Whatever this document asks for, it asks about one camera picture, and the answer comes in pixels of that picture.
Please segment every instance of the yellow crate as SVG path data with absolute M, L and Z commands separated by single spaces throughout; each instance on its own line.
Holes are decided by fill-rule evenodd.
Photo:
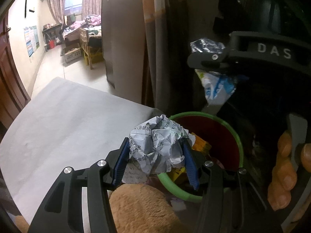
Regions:
M 84 54 L 84 59 L 87 65 L 89 65 L 89 57 L 88 55 L 85 53 L 85 51 L 83 52 Z M 92 60 L 92 64 L 104 61 L 104 57 L 103 57 L 103 52 L 101 49 L 98 49 L 95 53 L 91 53 L 91 60 Z

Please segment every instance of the white wall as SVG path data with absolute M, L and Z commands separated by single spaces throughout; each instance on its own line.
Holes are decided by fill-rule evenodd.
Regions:
M 35 7 L 35 12 L 29 11 L 29 8 Z M 35 79 L 38 73 L 39 65 L 45 54 L 44 39 L 42 35 L 43 25 L 55 24 L 55 20 L 50 13 L 47 0 L 27 0 L 27 16 L 24 17 L 25 0 L 15 0 L 9 9 L 8 26 L 10 47 L 13 54 L 13 59 L 29 96 L 35 84 Z M 28 56 L 24 27 L 37 26 L 40 47 L 31 55 Z

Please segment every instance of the desk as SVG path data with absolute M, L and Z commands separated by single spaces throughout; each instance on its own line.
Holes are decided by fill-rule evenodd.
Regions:
M 14 120 L 0 144 L 0 166 L 30 224 L 66 166 L 90 167 L 119 149 L 124 137 L 161 115 L 152 109 L 65 79 L 52 80 Z
M 50 39 L 54 40 L 55 46 L 62 44 L 63 43 L 63 37 L 59 33 L 59 31 L 61 29 L 62 29 L 62 24 L 59 23 L 57 25 L 51 26 L 49 29 L 43 30 L 42 33 L 44 35 L 46 44 L 49 43 Z M 58 38 L 60 40 L 59 43 L 56 43 L 56 40 L 55 40 L 56 38 Z

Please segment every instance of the green rim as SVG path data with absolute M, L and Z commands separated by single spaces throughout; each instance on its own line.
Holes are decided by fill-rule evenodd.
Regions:
M 176 114 L 170 117 L 171 120 L 174 120 L 176 118 L 179 117 L 184 117 L 184 116 L 204 116 L 207 117 L 209 119 L 213 119 L 214 121 L 222 124 L 223 126 L 225 126 L 230 133 L 232 134 L 232 136 L 234 137 L 237 145 L 238 145 L 238 150 L 239 150 L 239 154 L 240 154 L 240 163 L 239 163 L 239 167 L 243 166 L 243 161 L 244 161 L 244 152 L 243 152 L 243 146 L 240 140 L 240 137 L 238 136 L 238 134 L 235 132 L 235 130 L 224 120 L 220 119 L 217 116 L 213 116 L 207 113 L 203 113 L 203 112 L 196 112 L 196 111 L 192 111 L 192 112 L 183 112 L 180 114 Z M 185 201 L 190 201 L 190 202 L 201 202 L 202 200 L 202 196 L 198 196 L 198 195 L 194 195 L 194 194 L 189 194 L 186 191 L 182 190 L 179 186 L 177 186 L 171 179 L 170 177 L 167 175 L 167 173 L 161 173 L 158 175 L 159 180 L 161 181 L 161 183 L 165 186 L 165 188 L 167 190 L 169 190 L 173 195 L 175 195 L 176 197 L 185 200 Z

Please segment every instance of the crumpled paper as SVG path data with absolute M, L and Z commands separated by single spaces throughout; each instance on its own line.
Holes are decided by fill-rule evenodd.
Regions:
M 183 167 L 180 138 L 188 138 L 191 146 L 195 143 L 194 135 L 165 115 L 153 117 L 137 126 L 129 135 L 130 157 L 122 181 L 144 183 L 150 174 Z

